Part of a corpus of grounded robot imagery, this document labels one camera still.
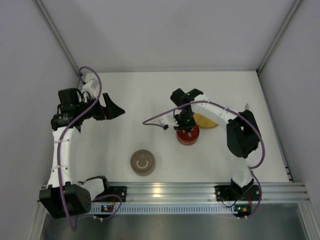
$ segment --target brown lid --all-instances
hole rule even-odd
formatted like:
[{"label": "brown lid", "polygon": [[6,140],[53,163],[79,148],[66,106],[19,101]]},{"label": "brown lid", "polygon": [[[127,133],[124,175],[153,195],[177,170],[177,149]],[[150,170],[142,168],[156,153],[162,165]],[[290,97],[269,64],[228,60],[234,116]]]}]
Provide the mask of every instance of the brown lid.
[{"label": "brown lid", "polygon": [[130,164],[136,174],[147,176],[154,171],[156,162],[150,151],[142,149],[132,155]]}]

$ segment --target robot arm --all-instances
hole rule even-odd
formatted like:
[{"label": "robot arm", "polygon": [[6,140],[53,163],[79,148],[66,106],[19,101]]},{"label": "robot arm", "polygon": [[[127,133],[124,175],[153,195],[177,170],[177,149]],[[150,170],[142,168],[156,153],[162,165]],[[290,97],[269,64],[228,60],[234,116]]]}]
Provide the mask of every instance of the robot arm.
[{"label": "robot arm", "polygon": [[[40,202],[55,219],[66,217],[59,189],[59,168],[61,169],[64,198],[70,216],[88,213],[93,199],[98,195],[110,194],[110,186],[104,176],[89,178],[84,184],[78,185],[76,179],[76,149],[84,120],[90,118],[97,121],[110,120],[124,114],[125,111],[115,105],[107,93],[103,93],[106,106],[102,106],[98,100],[86,114],[66,130],[67,126],[96,100],[98,87],[98,81],[91,79],[83,86],[82,92],[76,88],[58,92],[60,104],[57,114],[51,120],[54,138],[52,169],[46,189],[39,192]],[[81,101],[79,101],[78,93],[81,95]]]},{"label": "robot arm", "polygon": [[[191,131],[196,126],[193,114],[198,113],[216,122],[226,131],[227,146],[233,154],[232,165],[234,173],[231,179],[231,187],[234,194],[239,199],[242,198],[254,184],[248,160],[255,154],[259,138],[252,128],[240,117],[233,114],[234,110],[229,108],[223,109],[218,104],[209,104],[210,99],[197,89],[184,93],[179,88],[172,93],[170,99],[177,106],[186,106],[180,108],[181,112],[179,114],[166,114],[161,117],[160,123],[165,126],[165,129],[173,127],[176,131]],[[251,111],[245,110],[244,112],[239,112],[239,114],[246,118],[259,131]]]}]

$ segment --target yellow sponge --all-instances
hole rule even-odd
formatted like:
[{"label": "yellow sponge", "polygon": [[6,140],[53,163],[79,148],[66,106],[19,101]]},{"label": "yellow sponge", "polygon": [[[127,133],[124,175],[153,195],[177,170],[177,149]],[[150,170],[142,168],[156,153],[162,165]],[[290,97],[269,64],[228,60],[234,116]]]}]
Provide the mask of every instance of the yellow sponge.
[{"label": "yellow sponge", "polygon": [[213,129],[218,124],[216,124],[214,121],[211,121],[209,118],[206,118],[205,116],[195,113],[193,115],[193,118],[195,120],[195,123],[199,126],[199,128],[204,128],[204,129]]}]

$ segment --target purple cable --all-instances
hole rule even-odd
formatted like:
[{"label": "purple cable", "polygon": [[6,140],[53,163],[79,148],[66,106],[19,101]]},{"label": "purple cable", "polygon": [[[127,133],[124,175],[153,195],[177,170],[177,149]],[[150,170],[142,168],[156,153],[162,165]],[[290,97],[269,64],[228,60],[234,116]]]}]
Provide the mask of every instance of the purple cable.
[{"label": "purple cable", "polygon": [[[183,104],[183,105],[180,105],[180,106],[177,106],[177,107],[175,107],[175,108],[172,108],[172,109],[170,109],[170,110],[168,110],[168,111],[165,111],[165,112],[163,112],[163,113],[160,113],[160,114],[158,114],[158,115],[156,115],[156,116],[153,116],[153,117],[149,118],[148,120],[145,120],[142,124],[143,124],[143,125],[158,126],[158,127],[163,128],[163,127],[164,127],[163,125],[156,124],[156,123],[147,123],[147,122],[150,122],[150,121],[152,121],[152,120],[154,120],[154,119],[157,119],[157,118],[159,118],[159,117],[162,117],[163,115],[169,114],[169,113],[173,112],[174,110],[179,110],[179,109],[181,109],[181,108],[184,108],[184,107],[189,106],[189,105],[192,105],[192,104],[204,104],[204,103],[206,104],[206,103],[208,103],[208,101],[201,100],[201,101],[193,101],[193,102],[185,103],[185,104]],[[264,143],[264,141],[262,140],[262,137],[261,137],[260,133],[258,132],[258,130],[255,128],[255,126],[253,126],[253,125],[251,124],[251,122],[249,122],[245,117],[241,116],[241,115],[240,115],[238,112],[236,112],[236,111],[233,111],[233,110],[231,110],[231,109],[229,109],[229,108],[225,108],[224,106],[222,106],[222,105],[220,105],[220,104],[218,104],[218,103],[216,103],[216,102],[213,102],[213,101],[209,101],[209,104],[214,105],[214,106],[216,106],[216,107],[218,107],[218,108],[220,108],[220,109],[222,109],[222,110],[226,110],[227,112],[236,115],[237,117],[239,117],[239,118],[241,118],[243,121],[245,121],[245,123],[248,124],[248,125],[252,128],[252,130],[254,131],[254,133],[256,134],[256,136],[259,138],[259,141],[260,141],[260,143],[261,143],[262,156],[261,156],[261,160],[259,161],[259,163],[258,163],[257,165],[255,165],[255,166],[250,166],[249,169],[252,170],[252,169],[256,169],[256,168],[260,167],[261,164],[262,164],[262,163],[264,162],[264,160],[265,160],[266,148],[265,148],[265,143]]]},{"label": "purple cable", "polygon": [[[70,127],[72,127],[73,124],[75,124],[76,121],[78,121],[83,115],[85,115],[88,111],[90,111],[90,109],[92,109],[93,106],[99,101],[99,98],[101,96],[102,82],[101,82],[101,79],[100,79],[98,73],[95,70],[93,70],[91,67],[82,66],[82,67],[79,68],[79,76],[81,75],[81,70],[82,69],[88,69],[88,70],[90,70],[91,72],[94,73],[94,75],[96,76],[96,78],[97,78],[97,80],[99,82],[99,92],[98,92],[98,95],[97,95],[96,99],[94,100],[94,102],[86,110],[84,110],[81,114],[79,114],[79,116],[77,116],[74,120],[72,120],[66,126],[66,128],[63,130],[63,132],[62,132],[62,134],[61,134],[61,136],[59,138],[60,141],[62,141],[64,139],[64,136],[65,136],[66,132],[68,131],[68,129]],[[57,161],[57,165],[58,166],[61,165],[61,159],[60,159],[61,156],[60,155],[61,155],[61,142],[58,142],[57,157],[56,157],[56,161]],[[77,230],[78,217],[77,216],[75,217],[75,223],[73,224],[72,223],[72,219],[71,219],[70,214],[69,214],[69,211],[68,211],[67,203],[66,203],[66,198],[65,198],[64,189],[63,189],[63,182],[62,182],[62,173],[61,173],[61,168],[60,167],[58,168],[58,179],[59,179],[59,190],[60,190],[60,195],[61,195],[61,201],[62,201],[62,206],[63,206],[64,212],[65,212],[65,216],[69,221],[69,225],[70,225],[70,228],[71,228],[72,232],[75,232]]]},{"label": "purple cable", "polygon": [[[120,205],[117,207],[117,209],[116,209],[112,214],[110,214],[107,218],[104,218],[103,220],[108,220],[108,219],[111,219],[111,218],[113,218],[113,217],[115,216],[115,214],[119,211],[119,209],[120,209],[120,207],[121,207],[121,205],[122,205],[122,199],[121,199],[120,196],[118,196],[118,195],[116,195],[116,194],[108,194],[108,195],[103,195],[103,196],[96,197],[96,198],[93,200],[93,201],[97,201],[97,200],[100,200],[100,199],[111,198],[111,197],[114,197],[114,198],[119,199]],[[87,219],[87,218],[92,218],[92,215],[91,215],[91,214],[90,214],[90,215],[89,215],[89,214],[85,214],[85,215],[82,215],[82,216],[80,216],[80,217],[76,216],[76,218],[77,218],[78,220],[80,220],[80,219]],[[59,237],[59,236],[64,232],[64,230],[66,230],[66,228],[67,228],[68,226],[69,226],[69,224],[66,225],[66,226],[63,226],[62,229],[61,229],[61,227],[60,227],[60,230],[59,230],[58,232],[55,232],[54,234],[52,234],[52,233],[50,232],[50,230],[49,230],[49,224],[47,224],[47,226],[46,226],[46,231],[47,231],[49,237],[52,238],[52,239],[54,239],[54,238]]]}]

